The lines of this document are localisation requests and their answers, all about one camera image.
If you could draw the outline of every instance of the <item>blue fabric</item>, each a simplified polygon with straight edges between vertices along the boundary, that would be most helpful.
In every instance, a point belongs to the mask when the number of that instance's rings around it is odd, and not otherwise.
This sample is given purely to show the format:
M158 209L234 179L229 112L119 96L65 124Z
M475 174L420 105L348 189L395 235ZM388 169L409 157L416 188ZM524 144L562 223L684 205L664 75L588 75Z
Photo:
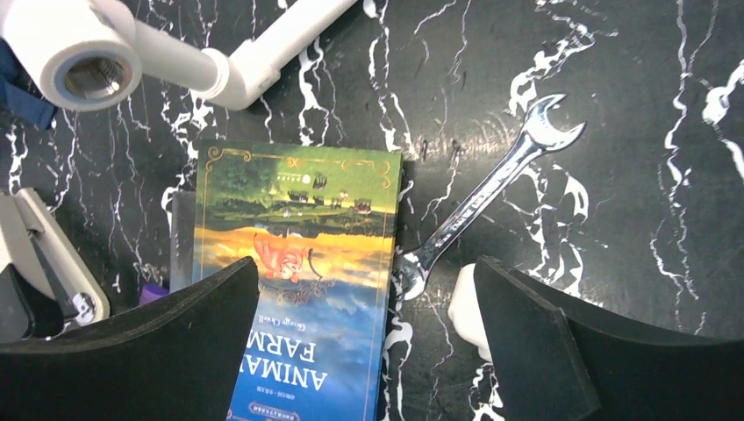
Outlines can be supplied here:
M20 72L16 55L8 43L0 39L0 103L5 103L14 114L46 130L52 126L57 107L14 85Z

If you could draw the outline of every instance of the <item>purple object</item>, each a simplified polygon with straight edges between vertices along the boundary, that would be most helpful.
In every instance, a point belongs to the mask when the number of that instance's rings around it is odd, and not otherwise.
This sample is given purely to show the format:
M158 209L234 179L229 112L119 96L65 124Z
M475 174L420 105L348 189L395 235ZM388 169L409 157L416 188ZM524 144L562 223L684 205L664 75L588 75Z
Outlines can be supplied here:
M161 287L160 285L148 283L142 288L142 294L139 296L139 305L151 303L158 298L166 296L167 294L167 289Z

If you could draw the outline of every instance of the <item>chrome wrench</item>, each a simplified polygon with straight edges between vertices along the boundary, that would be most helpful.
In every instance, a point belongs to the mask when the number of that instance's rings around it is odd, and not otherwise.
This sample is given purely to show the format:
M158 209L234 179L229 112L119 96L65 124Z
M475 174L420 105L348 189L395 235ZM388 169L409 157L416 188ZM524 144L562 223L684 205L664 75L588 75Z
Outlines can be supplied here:
M581 136L585 122L563 132L554 128L547 119L547 112L565 97L564 94L544 96L533 103L527 109L517 141L506 156L421 247L396 257L393 275L401 282L404 300L411 300L424 292L437 259L530 161L559 151Z

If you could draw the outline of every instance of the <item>gray stapler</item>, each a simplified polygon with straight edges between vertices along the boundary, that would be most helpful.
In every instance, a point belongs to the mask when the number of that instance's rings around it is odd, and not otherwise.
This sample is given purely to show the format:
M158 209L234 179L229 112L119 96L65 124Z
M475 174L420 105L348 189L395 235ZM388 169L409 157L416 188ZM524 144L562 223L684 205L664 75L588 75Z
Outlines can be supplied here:
M55 318L83 326L109 314L106 295L36 191L0 192L0 343L60 333L62 323L49 326Z

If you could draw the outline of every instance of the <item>animal farm book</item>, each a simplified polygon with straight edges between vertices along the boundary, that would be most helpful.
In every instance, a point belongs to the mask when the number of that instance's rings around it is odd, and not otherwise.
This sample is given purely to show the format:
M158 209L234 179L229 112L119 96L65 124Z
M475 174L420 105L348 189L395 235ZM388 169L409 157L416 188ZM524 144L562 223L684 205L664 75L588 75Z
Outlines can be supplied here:
M227 419L376 419L401 155L200 148L194 280L244 256L261 292Z

